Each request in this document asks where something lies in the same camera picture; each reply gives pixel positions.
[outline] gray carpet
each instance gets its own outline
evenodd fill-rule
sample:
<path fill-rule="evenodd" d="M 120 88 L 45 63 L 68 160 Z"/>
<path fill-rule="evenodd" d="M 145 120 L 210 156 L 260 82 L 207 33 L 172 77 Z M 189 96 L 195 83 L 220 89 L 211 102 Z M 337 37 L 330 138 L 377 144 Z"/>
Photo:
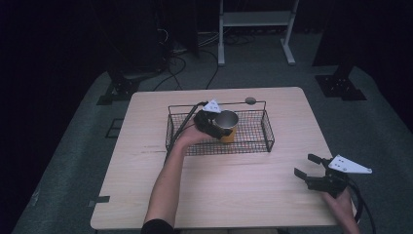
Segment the gray carpet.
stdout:
<path fill-rule="evenodd" d="M 291 51 L 295 66 L 286 63 L 280 36 L 258 36 L 241 47 L 225 48 L 226 65 L 219 67 L 210 89 L 292 87 L 304 90 L 333 156 L 341 154 L 368 168 L 372 175 L 351 175 L 361 189 L 376 223 L 377 233 L 413 231 L 413 136 L 362 70 L 353 69 L 350 79 L 367 97 L 342 101 L 325 97 L 315 75 L 331 74 L 336 67 L 312 67 L 320 34 L 293 34 Z M 216 46 L 204 48 L 217 54 Z M 185 69 L 177 75 L 183 90 L 205 89 L 216 69 L 208 53 L 199 58 L 186 54 Z M 182 61 L 171 60 L 171 70 Z M 141 83 L 140 91 L 152 91 L 167 72 Z M 96 78 L 67 128 L 34 196 L 19 219 L 14 233 L 94 233 L 90 220 L 95 201 L 110 162 L 116 138 L 106 138 L 112 120 L 123 118 L 127 101 L 96 105 L 110 79 Z M 157 91 L 175 90 L 173 79 Z M 360 227 L 371 233 L 367 213 Z M 291 234 L 340 233 L 337 227 L 284 227 Z M 98 233 L 139 233 L 137 230 Z"/>

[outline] wire basket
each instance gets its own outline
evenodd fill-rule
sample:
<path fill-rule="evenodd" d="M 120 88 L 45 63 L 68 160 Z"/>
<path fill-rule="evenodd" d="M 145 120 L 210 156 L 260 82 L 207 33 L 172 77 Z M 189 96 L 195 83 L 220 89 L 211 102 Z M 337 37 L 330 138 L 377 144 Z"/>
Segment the wire basket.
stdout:
<path fill-rule="evenodd" d="M 265 101 L 257 101 L 253 105 L 246 102 L 219 103 L 221 109 L 231 109 L 239 116 L 234 142 L 223 143 L 216 138 L 204 140 L 189 147 L 187 155 L 271 152 L 274 145 L 274 135 L 265 105 Z M 192 107 L 193 105 L 169 106 L 167 148 L 174 133 L 182 125 Z"/>

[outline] hand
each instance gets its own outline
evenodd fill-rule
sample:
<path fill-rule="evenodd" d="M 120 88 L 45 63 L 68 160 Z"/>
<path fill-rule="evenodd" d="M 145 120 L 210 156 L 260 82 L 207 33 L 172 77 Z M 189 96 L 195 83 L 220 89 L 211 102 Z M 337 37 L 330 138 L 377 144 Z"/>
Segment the hand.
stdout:
<path fill-rule="evenodd" d="M 176 143 L 182 143 L 185 146 L 191 146 L 193 144 L 199 143 L 205 139 L 211 139 L 212 136 L 200 132 L 195 126 L 194 120 L 188 121 L 184 127 L 184 131 L 179 136 Z"/>
<path fill-rule="evenodd" d="M 352 196 L 348 187 L 335 199 L 327 192 L 321 192 L 321 198 L 330 208 L 330 211 L 343 228 L 344 233 L 359 233 L 358 225 L 353 215 Z"/>

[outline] person's right hand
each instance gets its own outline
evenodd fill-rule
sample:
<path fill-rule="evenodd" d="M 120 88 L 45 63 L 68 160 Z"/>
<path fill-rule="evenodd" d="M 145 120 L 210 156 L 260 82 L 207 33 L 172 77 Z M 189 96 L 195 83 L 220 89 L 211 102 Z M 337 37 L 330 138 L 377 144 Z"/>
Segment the person's right hand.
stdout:
<path fill-rule="evenodd" d="M 358 225 L 353 215 L 352 196 L 349 188 L 333 198 L 327 192 L 321 192 L 321 198 L 330 208 L 345 234 L 359 234 Z"/>

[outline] wooden table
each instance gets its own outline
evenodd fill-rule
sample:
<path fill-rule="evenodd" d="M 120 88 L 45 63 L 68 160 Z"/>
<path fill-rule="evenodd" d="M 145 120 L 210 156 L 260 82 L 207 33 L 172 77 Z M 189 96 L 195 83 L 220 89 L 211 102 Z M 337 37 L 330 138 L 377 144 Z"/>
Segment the wooden table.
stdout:
<path fill-rule="evenodd" d="M 91 221 L 94 229 L 141 228 L 166 156 L 170 105 L 266 100 L 275 137 L 271 152 L 187 156 L 176 228 L 335 225 L 318 192 L 294 168 L 323 176 L 309 153 L 330 158 L 317 120 L 299 88 L 136 93 L 131 99 Z"/>

